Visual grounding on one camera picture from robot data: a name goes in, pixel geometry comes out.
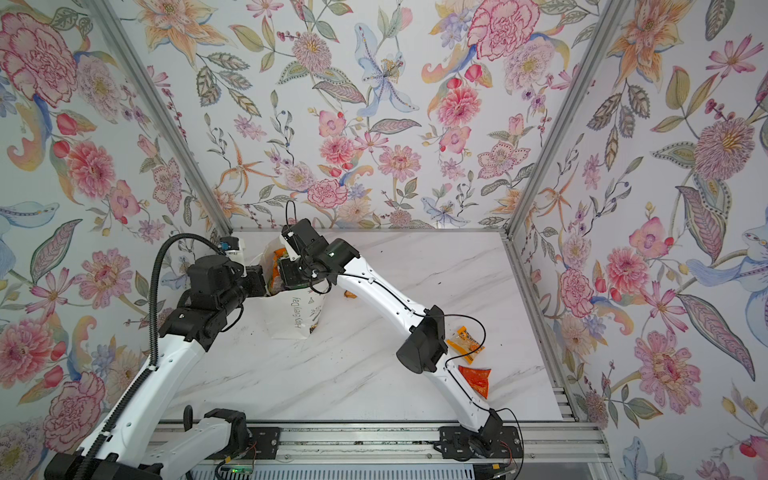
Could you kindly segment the white paper gift bag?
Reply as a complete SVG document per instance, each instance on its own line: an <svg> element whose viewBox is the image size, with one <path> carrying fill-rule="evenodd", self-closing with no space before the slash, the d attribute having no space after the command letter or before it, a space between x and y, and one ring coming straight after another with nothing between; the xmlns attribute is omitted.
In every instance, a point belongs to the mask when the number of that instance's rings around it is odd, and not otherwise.
<svg viewBox="0 0 768 480"><path fill-rule="evenodd" d="M272 254L284 248L280 237L270 241L262 253L252 261L261 265L267 286L267 296L252 301L256 316L264 323L272 339L305 340L319 325L325 298L310 289L287 290L276 295L269 291Z"/></svg>

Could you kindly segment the orange Fox's fruits candy bag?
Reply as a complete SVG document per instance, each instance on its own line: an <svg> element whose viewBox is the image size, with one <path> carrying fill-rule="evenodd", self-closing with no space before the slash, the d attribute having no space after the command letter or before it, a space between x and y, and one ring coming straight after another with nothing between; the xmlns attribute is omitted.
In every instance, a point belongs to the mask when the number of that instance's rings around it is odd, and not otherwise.
<svg viewBox="0 0 768 480"><path fill-rule="evenodd" d="M281 274L281 261L287 257L288 253L285 248L277 249L272 254L272 270L269 281L269 291L272 295L276 295L285 289Z"/></svg>

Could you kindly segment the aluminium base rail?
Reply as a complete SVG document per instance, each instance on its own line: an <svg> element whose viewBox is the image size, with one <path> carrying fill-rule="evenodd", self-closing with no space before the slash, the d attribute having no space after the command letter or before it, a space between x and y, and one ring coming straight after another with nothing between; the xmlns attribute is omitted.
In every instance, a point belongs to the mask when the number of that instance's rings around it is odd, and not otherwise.
<svg viewBox="0 0 768 480"><path fill-rule="evenodd" d="M450 462L442 447L454 422L255 422L256 432L278 431L275 455L260 464L385 464ZM517 465L544 463L605 464L611 461L604 435L589 423L520 422L502 428L489 463Z"/></svg>

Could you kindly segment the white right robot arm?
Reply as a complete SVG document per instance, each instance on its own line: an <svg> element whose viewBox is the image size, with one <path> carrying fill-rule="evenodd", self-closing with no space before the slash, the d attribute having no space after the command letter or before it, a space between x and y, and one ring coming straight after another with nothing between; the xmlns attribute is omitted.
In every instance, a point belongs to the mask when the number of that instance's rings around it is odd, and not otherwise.
<svg viewBox="0 0 768 480"><path fill-rule="evenodd" d="M328 241L307 219L282 228L280 241L299 277L313 287L323 281L355 294L392 322L404 339L396 353L409 371L424 375L453 408L467 442L484 457L501 442L503 420L460 372L446 343L447 315L427 308L381 277L347 241Z"/></svg>

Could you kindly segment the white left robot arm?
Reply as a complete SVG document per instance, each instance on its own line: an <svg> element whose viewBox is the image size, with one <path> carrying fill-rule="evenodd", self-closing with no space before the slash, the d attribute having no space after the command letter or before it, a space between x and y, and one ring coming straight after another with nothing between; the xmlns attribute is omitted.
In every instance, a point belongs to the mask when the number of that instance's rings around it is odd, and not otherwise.
<svg viewBox="0 0 768 480"><path fill-rule="evenodd" d="M181 384L227 330L228 316L242 309L246 299L266 294L260 265L245 266L223 255L197 261L190 278L186 305L159 329L148 363L117 406L74 453L56 454L45 478L179 479L211 456L228 459L251 446L245 414L216 408L166 446L149 448Z"/></svg>

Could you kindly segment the red orange snack packet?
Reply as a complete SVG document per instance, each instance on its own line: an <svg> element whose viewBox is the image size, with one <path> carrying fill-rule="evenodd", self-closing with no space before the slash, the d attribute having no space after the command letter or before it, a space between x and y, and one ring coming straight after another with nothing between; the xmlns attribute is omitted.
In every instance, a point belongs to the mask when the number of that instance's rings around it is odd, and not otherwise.
<svg viewBox="0 0 768 480"><path fill-rule="evenodd" d="M476 369L460 366L459 371L469 386L478 395L480 395L483 399L488 398L490 387L489 377L492 372L491 369Z"/></svg>

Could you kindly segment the yellow orange biscuit packet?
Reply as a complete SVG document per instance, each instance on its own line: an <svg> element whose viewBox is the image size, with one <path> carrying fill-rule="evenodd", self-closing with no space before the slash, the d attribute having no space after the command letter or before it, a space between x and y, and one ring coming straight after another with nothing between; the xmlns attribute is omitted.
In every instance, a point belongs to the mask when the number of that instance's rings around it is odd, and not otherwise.
<svg viewBox="0 0 768 480"><path fill-rule="evenodd" d="M467 365L472 365L476 357L485 349L481 341L476 340L466 326L459 327L446 340L446 343Z"/></svg>

